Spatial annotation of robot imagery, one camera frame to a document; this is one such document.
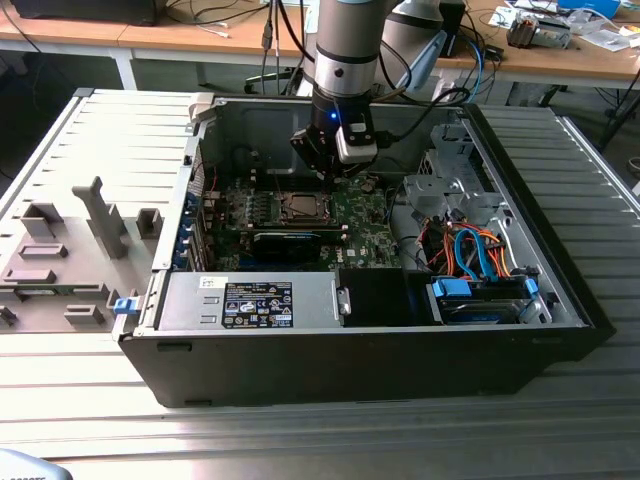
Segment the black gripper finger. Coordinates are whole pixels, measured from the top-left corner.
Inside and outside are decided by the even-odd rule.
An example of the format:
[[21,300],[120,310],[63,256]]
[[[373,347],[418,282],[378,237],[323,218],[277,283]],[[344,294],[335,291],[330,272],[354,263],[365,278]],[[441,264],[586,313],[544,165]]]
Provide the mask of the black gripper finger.
[[354,177],[363,169],[363,163],[343,164],[336,161],[332,166],[332,190],[336,190],[342,183]]
[[290,144],[321,181],[322,189],[329,191],[335,179],[333,172],[335,148],[329,136],[316,127],[306,127],[292,135]]

